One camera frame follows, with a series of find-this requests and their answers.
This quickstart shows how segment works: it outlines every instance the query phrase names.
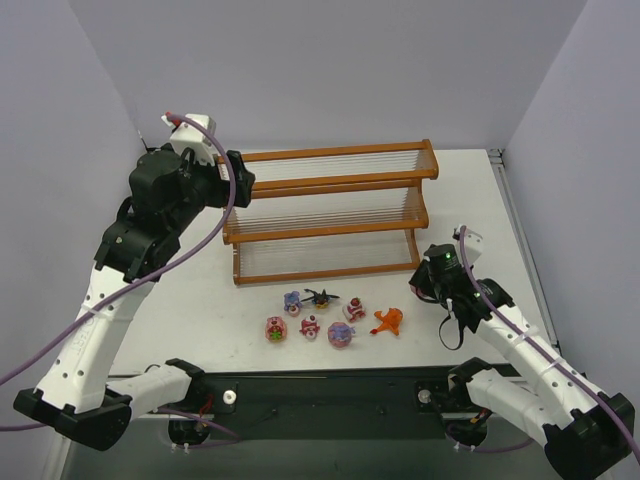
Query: pink toy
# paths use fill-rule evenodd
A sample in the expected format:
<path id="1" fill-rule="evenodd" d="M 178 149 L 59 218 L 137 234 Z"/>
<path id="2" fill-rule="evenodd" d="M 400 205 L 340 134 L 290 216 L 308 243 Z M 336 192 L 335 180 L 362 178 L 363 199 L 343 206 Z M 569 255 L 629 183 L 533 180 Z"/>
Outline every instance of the pink toy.
<path id="1" fill-rule="evenodd" d="M 267 326 L 264 329 L 264 336 L 270 342 L 281 342 L 287 338 L 287 324 L 282 317 L 267 318 Z"/>
<path id="2" fill-rule="evenodd" d="M 362 302 L 357 297 L 352 298 L 348 305 L 342 307 L 342 313 L 344 313 L 346 319 L 351 323 L 366 315 Z"/>
<path id="3" fill-rule="evenodd" d="M 327 330 L 329 343 L 336 348 L 344 348 L 351 343 L 351 337 L 356 333 L 353 327 L 344 322 L 332 323 Z"/>
<path id="4" fill-rule="evenodd" d="M 300 315 L 300 307 L 298 307 L 297 305 L 289 305 L 287 307 L 287 313 L 292 317 L 297 317 L 298 315 Z"/>
<path id="5" fill-rule="evenodd" d="M 315 315 L 309 315 L 309 318 L 303 319 L 300 327 L 300 333 L 303 334 L 307 340 L 314 340 L 320 331 Z"/>

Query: screw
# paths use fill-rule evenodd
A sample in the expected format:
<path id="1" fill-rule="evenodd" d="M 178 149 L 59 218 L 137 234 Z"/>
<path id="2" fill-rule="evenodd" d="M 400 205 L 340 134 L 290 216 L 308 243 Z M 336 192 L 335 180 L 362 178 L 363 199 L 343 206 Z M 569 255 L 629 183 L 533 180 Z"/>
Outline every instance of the screw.
<path id="1" fill-rule="evenodd" d="M 420 390 L 418 392 L 418 401 L 420 403 L 431 402 L 431 392 L 429 390 Z"/>

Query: white cable clip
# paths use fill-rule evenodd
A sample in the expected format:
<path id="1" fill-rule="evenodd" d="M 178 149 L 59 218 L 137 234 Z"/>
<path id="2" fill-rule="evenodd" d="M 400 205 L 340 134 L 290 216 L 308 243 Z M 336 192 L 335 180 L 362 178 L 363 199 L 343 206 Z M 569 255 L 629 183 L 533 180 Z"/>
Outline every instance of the white cable clip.
<path id="1" fill-rule="evenodd" d="M 556 357 L 556 359 L 553 362 L 551 362 L 549 365 L 547 365 L 545 368 L 542 369 L 542 371 L 540 372 L 540 378 L 544 377 L 547 373 L 549 373 L 550 370 L 553 370 L 555 366 L 558 365 L 561 361 L 562 361 L 562 357 L 560 356 Z"/>
<path id="2" fill-rule="evenodd" d="M 160 117 L 160 120 L 162 120 L 165 124 L 167 124 L 171 128 L 175 128 L 176 127 L 176 125 L 171 120 L 169 120 L 167 118 L 167 114 L 166 113 L 163 116 Z"/>
<path id="3" fill-rule="evenodd" d="M 102 317 L 102 318 L 106 318 L 106 317 L 108 317 L 108 315 L 107 315 L 106 313 L 101 312 L 101 311 L 99 311 L 99 310 L 95 310 L 92 306 L 87 305 L 86 303 L 83 303 L 83 304 L 80 306 L 80 309 L 81 309 L 81 310 L 84 310 L 85 312 L 91 312 L 91 313 L 93 313 L 93 316 L 94 316 L 94 317 L 97 317 L 97 318 L 100 318 L 100 317 Z"/>
<path id="4" fill-rule="evenodd" d="M 511 347 L 512 348 L 517 347 L 522 342 L 524 342 L 528 337 L 533 337 L 537 335 L 539 332 L 540 330 L 538 330 L 538 327 L 534 325 L 533 327 L 529 328 L 528 330 L 525 330 L 520 335 L 518 335 L 515 339 L 513 339 L 513 341 L 511 342 Z"/>
<path id="5" fill-rule="evenodd" d="M 458 320 L 456 318 L 456 314 L 453 313 L 453 300 L 451 300 L 450 298 L 447 298 L 447 312 L 449 313 L 449 315 L 451 316 L 451 320 L 452 321 L 456 321 Z"/>

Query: purple toy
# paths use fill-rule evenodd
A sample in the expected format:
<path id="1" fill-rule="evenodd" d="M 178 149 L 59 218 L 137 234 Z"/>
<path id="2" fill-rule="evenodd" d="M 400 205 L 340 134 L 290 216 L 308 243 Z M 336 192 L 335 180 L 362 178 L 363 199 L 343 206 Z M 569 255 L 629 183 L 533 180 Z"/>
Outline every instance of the purple toy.
<path id="1" fill-rule="evenodd" d="M 351 343 L 351 337 L 356 333 L 353 327 L 344 322 L 332 323 L 327 330 L 329 343 L 336 348 L 344 348 Z"/>
<path id="2" fill-rule="evenodd" d="M 284 294 L 284 311 L 287 312 L 292 317 L 297 317 L 300 315 L 300 309 L 302 308 L 302 303 L 300 303 L 300 292 L 296 292 L 295 290 L 291 293 Z"/>

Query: black spider toy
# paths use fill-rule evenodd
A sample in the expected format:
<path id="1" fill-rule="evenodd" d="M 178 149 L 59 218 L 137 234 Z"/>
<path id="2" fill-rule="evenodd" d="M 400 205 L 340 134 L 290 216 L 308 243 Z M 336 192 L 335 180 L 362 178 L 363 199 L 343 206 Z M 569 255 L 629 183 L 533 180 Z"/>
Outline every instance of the black spider toy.
<path id="1" fill-rule="evenodd" d="M 327 308 L 332 298 L 340 298 L 338 295 L 329 295 L 326 290 L 322 290 L 322 293 L 318 293 L 308 288 L 304 289 L 307 293 L 312 293 L 313 296 L 302 299 L 303 302 L 311 300 L 316 308 Z"/>

